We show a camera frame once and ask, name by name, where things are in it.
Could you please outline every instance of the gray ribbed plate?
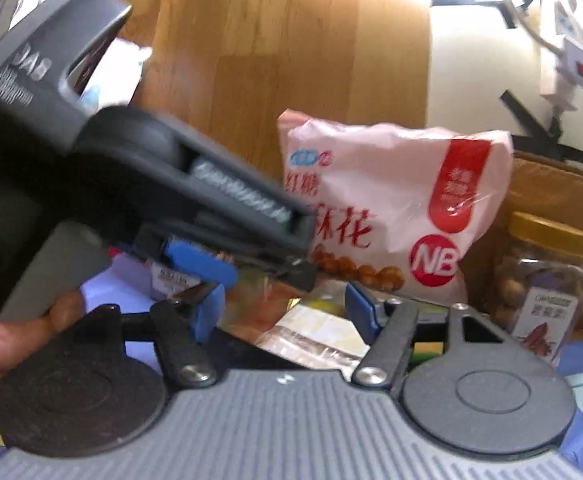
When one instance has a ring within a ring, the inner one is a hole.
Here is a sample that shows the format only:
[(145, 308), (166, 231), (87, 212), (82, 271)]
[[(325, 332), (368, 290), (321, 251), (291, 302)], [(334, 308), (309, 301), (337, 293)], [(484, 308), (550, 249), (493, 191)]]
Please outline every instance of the gray ribbed plate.
[(338, 371), (231, 371), (182, 392), (152, 430), (87, 459), (11, 450), (0, 480), (583, 480), (557, 452), (519, 462), (455, 456), (403, 420), (389, 396)]

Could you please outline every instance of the food package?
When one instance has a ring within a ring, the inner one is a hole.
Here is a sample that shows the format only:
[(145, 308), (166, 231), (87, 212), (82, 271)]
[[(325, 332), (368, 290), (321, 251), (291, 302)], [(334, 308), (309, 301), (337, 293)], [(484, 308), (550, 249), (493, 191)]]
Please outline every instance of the food package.
[(303, 304), (263, 333), (256, 345), (305, 368), (338, 369), (347, 381), (369, 350), (351, 321)]
[(466, 301), (459, 261), (509, 185), (508, 132), (278, 119), (285, 189), (316, 210), (312, 261), (344, 280), (441, 303)]
[(298, 301), (299, 291), (255, 267), (241, 267), (236, 285), (225, 291), (220, 328), (255, 344)]

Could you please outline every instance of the white plastic bag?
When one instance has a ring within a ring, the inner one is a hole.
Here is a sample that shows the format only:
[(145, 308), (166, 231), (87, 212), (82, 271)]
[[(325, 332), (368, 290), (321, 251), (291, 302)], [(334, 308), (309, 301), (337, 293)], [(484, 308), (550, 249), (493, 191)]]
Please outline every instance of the white plastic bag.
[(345, 280), (441, 303), (466, 301), (459, 261), (510, 181), (508, 132), (278, 120), (285, 189), (318, 214), (312, 260)]

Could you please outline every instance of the circular mount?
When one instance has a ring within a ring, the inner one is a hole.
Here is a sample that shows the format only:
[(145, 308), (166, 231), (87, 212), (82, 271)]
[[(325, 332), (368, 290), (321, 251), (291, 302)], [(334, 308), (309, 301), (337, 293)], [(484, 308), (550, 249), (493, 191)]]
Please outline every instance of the circular mount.
[(559, 442), (575, 410), (568, 384), (515, 343), (460, 344), (405, 379), (401, 403), (456, 450), (515, 456)]
[(47, 363), (16, 368), (0, 381), (0, 433), (9, 447), (50, 457), (105, 452), (139, 436), (166, 402), (162, 379), (131, 358)]

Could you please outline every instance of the red chinese text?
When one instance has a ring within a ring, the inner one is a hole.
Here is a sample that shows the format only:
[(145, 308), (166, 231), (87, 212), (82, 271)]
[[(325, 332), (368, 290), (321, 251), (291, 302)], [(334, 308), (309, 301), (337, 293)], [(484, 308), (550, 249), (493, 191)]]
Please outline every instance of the red chinese text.
[(464, 200), (473, 177), (472, 171), (462, 170), (462, 168), (454, 168), (449, 171), (449, 180), (445, 182), (441, 200), (453, 205), (459, 205)]
[[(353, 247), (366, 249), (371, 244), (368, 241), (365, 243), (366, 239), (364, 239), (373, 231), (373, 226), (367, 223), (367, 220), (373, 217), (368, 209), (358, 212), (351, 206), (346, 209), (338, 209), (319, 203), (316, 206), (316, 213), (318, 214), (316, 238), (322, 240), (333, 238), (334, 226), (336, 226), (338, 245), (350, 242)], [(335, 221), (334, 216), (336, 215), (339, 218), (344, 218)]]
[(285, 177), (285, 191), (302, 196), (316, 196), (320, 189), (318, 173), (309, 171), (288, 171)]

